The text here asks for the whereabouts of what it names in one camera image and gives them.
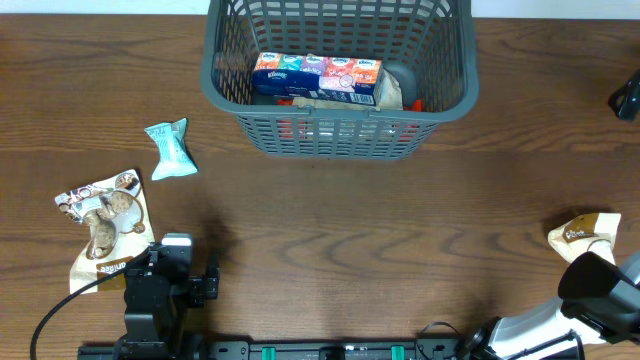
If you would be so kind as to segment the teal wipes packet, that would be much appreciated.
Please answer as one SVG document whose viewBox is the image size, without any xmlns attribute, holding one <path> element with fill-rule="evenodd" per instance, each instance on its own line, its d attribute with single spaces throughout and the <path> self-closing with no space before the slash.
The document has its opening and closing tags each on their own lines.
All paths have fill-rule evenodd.
<svg viewBox="0 0 640 360">
<path fill-rule="evenodd" d="M 152 181 L 189 176 L 198 172 L 196 164 L 186 149 L 187 125 L 188 119 L 182 118 L 172 123 L 163 122 L 144 129 L 159 152 L 159 162 L 151 175 Z"/>
</svg>

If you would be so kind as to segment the cream brown snack bag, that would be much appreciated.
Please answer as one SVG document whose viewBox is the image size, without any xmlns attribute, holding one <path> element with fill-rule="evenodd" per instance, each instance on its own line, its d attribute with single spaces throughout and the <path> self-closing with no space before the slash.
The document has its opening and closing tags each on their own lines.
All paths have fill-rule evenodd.
<svg viewBox="0 0 640 360">
<path fill-rule="evenodd" d="M 547 240 L 568 263 L 587 252 L 592 252 L 615 265 L 613 250 L 620 221 L 620 213 L 580 215 L 550 231 Z"/>
</svg>

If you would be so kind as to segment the orange brown snack bar pack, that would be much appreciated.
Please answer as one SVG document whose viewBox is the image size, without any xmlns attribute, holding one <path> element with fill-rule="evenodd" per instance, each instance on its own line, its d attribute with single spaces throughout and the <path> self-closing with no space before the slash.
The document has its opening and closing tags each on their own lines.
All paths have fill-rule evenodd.
<svg viewBox="0 0 640 360">
<path fill-rule="evenodd" d="M 302 98 L 297 99 L 278 99 L 276 104 L 278 106 L 290 106 L 294 105 L 295 101 L 302 101 Z M 415 100 L 411 106 L 403 106 L 403 110 L 412 112 L 421 112 L 424 110 L 423 101 L 421 99 Z M 392 121 L 388 125 L 378 125 L 376 121 L 363 121 L 362 124 L 358 124 L 357 121 L 333 121 L 320 119 L 317 121 L 301 120 L 297 129 L 299 132 L 300 140 L 312 140 L 317 135 L 322 141 L 329 141 L 337 139 L 338 141 L 347 141 L 358 138 L 358 140 L 365 142 L 378 138 L 381 141 L 391 141 L 393 136 L 400 130 L 400 142 L 409 142 L 417 133 L 419 128 L 418 124 L 408 124 L 401 126 L 398 121 Z M 293 139 L 293 123 L 292 120 L 278 120 L 278 133 L 283 139 Z"/>
</svg>

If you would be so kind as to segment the beige paper pouch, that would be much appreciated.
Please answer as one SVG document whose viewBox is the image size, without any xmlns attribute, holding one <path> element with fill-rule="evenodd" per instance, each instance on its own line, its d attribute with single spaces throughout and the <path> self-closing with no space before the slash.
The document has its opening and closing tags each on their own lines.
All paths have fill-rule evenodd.
<svg viewBox="0 0 640 360">
<path fill-rule="evenodd" d="M 380 60 L 324 57 L 318 89 L 293 106 L 316 109 L 402 110 L 398 80 Z"/>
</svg>

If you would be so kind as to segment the Kleenex tissue multipack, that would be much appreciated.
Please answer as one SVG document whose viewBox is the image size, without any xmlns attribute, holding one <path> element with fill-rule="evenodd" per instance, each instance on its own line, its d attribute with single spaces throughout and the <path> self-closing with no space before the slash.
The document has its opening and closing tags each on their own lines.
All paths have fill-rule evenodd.
<svg viewBox="0 0 640 360">
<path fill-rule="evenodd" d="M 253 87 L 262 95 L 308 97 L 318 89 L 324 57 L 329 56 L 262 52 L 252 73 Z"/>
</svg>

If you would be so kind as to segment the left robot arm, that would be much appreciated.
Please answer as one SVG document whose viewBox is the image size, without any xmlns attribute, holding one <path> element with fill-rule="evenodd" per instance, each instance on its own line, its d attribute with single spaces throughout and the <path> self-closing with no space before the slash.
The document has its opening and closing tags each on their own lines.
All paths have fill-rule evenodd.
<svg viewBox="0 0 640 360">
<path fill-rule="evenodd" d="M 125 267 L 126 334 L 114 345 L 113 358 L 206 359 L 204 337 L 185 331 L 188 312 L 219 295 L 220 269 L 211 255 L 205 273 L 190 273 L 193 238 L 168 233 Z"/>
</svg>

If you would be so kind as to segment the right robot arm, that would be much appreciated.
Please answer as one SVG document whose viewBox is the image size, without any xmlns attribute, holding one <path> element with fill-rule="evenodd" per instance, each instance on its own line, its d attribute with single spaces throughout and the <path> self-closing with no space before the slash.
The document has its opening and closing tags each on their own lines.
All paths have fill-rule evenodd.
<svg viewBox="0 0 640 360">
<path fill-rule="evenodd" d="M 589 344 L 639 343 L 639 254 L 618 266 L 612 253 L 619 213 L 580 215 L 548 234 L 569 262 L 558 295 L 478 329 L 459 350 L 469 359 L 583 359 Z"/>
</svg>

